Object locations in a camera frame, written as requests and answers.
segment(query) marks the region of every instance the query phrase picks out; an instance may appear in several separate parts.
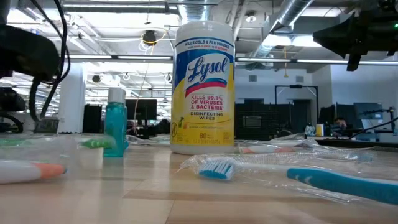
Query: white lid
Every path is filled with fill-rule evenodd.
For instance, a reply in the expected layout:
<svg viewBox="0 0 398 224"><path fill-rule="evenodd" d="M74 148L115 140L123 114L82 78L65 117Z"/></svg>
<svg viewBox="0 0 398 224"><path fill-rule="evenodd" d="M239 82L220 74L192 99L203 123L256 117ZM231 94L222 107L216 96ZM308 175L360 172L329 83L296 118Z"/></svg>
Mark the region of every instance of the white lid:
<svg viewBox="0 0 398 224"><path fill-rule="evenodd" d="M108 102L126 104L126 91L121 88L109 88Z"/></svg>

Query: toothbrush bristles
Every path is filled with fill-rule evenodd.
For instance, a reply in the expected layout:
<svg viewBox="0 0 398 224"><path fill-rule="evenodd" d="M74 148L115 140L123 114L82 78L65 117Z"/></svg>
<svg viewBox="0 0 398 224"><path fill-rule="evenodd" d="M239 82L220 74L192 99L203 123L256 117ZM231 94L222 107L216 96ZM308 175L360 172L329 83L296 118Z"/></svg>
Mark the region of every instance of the toothbrush bristles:
<svg viewBox="0 0 398 224"><path fill-rule="evenodd" d="M234 174L233 164L226 161L208 161L199 168L199 175L210 179L230 180Z"/></svg>

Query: green toothbrush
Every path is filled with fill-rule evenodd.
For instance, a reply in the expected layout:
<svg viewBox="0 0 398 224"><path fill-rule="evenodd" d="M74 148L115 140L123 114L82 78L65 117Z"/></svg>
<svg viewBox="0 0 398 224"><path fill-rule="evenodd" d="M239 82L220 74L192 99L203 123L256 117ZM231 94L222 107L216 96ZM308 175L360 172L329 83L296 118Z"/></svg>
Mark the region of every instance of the green toothbrush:
<svg viewBox="0 0 398 224"><path fill-rule="evenodd" d="M112 147L113 142L112 142L112 140L108 140L108 139L100 139L100 140L90 139L85 142L82 142L80 145L85 146L89 149L97 149L97 148L101 148L101 147Z"/></svg>

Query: white toothbrush with orange tip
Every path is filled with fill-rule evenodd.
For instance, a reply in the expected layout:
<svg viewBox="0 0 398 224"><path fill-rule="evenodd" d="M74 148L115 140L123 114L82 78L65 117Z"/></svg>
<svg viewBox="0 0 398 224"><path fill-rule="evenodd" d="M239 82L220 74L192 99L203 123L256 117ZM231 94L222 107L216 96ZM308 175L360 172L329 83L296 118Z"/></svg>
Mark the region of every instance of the white toothbrush with orange tip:
<svg viewBox="0 0 398 224"><path fill-rule="evenodd" d="M25 161L0 161L0 184L50 179L67 172L63 165Z"/></svg>

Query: mouthwash bottle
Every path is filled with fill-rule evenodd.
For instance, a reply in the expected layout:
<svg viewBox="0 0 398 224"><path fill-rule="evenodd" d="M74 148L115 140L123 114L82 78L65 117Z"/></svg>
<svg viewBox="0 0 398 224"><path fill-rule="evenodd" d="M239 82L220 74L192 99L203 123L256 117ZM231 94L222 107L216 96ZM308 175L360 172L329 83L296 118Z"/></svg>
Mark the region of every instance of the mouthwash bottle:
<svg viewBox="0 0 398 224"><path fill-rule="evenodd" d="M120 88L110 88L105 113L104 132L112 136L116 145L104 148L104 157L123 157L124 140L127 128L126 92Z"/></svg>

